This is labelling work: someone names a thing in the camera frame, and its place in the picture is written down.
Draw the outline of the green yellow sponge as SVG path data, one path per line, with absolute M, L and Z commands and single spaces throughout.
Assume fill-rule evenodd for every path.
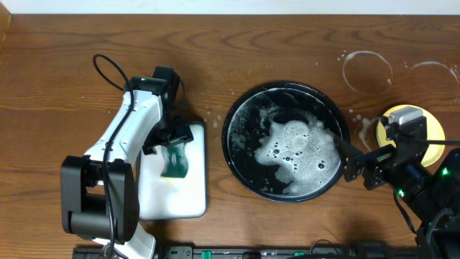
M 165 167 L 163 178 L 185 178 L 188 174 L 188 160 L 185 156 L 185 143 L 162 148 Z

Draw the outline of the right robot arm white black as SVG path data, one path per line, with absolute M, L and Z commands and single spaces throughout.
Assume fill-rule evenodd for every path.
M 415 234 L 419 258 L 459 257 L 459 149 L 451 150 L 434 173 L 421 165 L 430 144 L 397 135 L 397 146 L 387 145 L 364 154 L 350 142 L 333 139 L 344 164 L 345 181 L 358 176 L 371 191 L 385 184 L 393 188 L 393 199 Z

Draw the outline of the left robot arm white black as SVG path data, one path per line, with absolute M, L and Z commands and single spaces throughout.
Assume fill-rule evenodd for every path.
M 101 240 L 101 258 L 153 258 L 155 239 L 139 224 L 133 170 L 139 153 L 158 145 L 193 140 L 190 127 L 171 119 L 183 82 L 166 77 L 133 77 L 123 103 L 100 140 L 80 157 L 67 156 L 60 168 L 62 226 L 65 232 Z

